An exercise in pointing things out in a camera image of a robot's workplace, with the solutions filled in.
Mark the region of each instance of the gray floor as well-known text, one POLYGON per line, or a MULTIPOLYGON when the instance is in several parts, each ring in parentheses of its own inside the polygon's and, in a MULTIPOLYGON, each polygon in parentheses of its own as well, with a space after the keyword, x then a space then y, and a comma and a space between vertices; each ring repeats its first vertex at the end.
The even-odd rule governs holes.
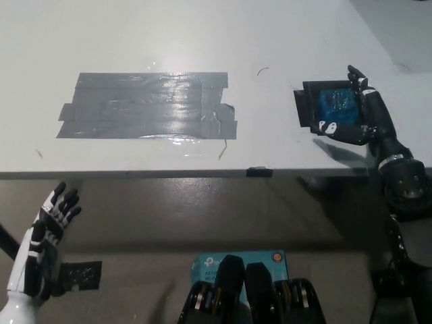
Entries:
MULTIPOLYGON (((17 239, 56 183, 0 182, 1 223, 17 239)), ((371 184, 345 181, 319 199, 294 179, 73 185, 84 211, 65 235, 63 260, 102 260, 101 287, 52 298, 41 323, 176 323, 198 252, 267 248, 285 249, 290 276, 313 282, 328 323, 369 320, 368 270, 388 260, 384 207, 371 184)), ((0 265, 5 287, 11 261, 0 254, 0 265)), ((411 312, 407 301, 385 300, 376 323, 411 323, 411 312)))

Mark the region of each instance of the gray duct tape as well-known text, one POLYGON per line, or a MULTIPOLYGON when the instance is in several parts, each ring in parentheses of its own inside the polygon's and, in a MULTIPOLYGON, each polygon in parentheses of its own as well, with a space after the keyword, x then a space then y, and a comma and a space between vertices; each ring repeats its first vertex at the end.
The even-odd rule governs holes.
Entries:
POLYGON ((76 88, 227 88, 226 73, 81 73, 76 88))
POLYGON ((100 105, 109 101, 128 101, 130 103, 220 103, 222 89, 161 89, 139 88, 79 88, 75 90, 72 103, 100 105))
POLYGON ((59 120, 63 122, 84 121, 209 121, 234 120, 234 108, 225 105, 198 104, 137 104, 124 101, 111 101, 105 105, 83 106, 66 103, 59 120))
POLYGON ((236 139, 236 121, 65 121, 57 138, 236 139))
POLYGON ((235 139, 224 73, 81 74, 58 138, 235 139))

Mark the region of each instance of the white table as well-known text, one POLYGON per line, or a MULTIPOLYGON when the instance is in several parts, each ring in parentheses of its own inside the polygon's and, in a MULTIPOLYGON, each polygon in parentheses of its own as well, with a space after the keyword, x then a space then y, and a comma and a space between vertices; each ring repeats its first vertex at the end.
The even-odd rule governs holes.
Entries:
POLYGON ((353 174, 366 148, 317 142, 292 93, 348 64, 432 169, 431 17, 432 1, 411 0, 2 1, 0 178, 353 174), (81 72, 227 72, 237 139, 220 159, 223 140, 57 139, 81 72))

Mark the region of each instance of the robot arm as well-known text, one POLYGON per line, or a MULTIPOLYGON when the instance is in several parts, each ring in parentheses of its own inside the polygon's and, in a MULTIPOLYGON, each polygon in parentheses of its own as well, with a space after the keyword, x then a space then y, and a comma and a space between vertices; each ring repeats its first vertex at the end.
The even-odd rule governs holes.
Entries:
POLYGON ((6 306, 0 323, 36 324, 39 308, 55 287, 57 245, 71 220, 81 212, 77 190, 61 196, 60 183, 48 196, 32 226, 24 234, 7 284, 6 306))

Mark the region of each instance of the blue box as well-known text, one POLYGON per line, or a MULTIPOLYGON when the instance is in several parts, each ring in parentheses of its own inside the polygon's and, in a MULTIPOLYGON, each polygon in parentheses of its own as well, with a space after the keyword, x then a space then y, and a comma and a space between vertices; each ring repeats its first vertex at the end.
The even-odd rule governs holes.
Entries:
MULTIPOLYGON (((191 279, 192 284, 202 280, 214 283, 216 272, 220 262, 227 254, 236 255, 243 259, 244 267, 249 263, 262 262, 269 270, 273 281, 288 279, 288 268, 286 265, 285 252, 282 250, 273 251, 256 251, 256 252, 230 252, 230 253, 203 253, 196 258, 192 264, 191 279)), ((240 295, 240 302, 249 306, 246 297, 246 290, 243 284, 243 290, 240 295)))

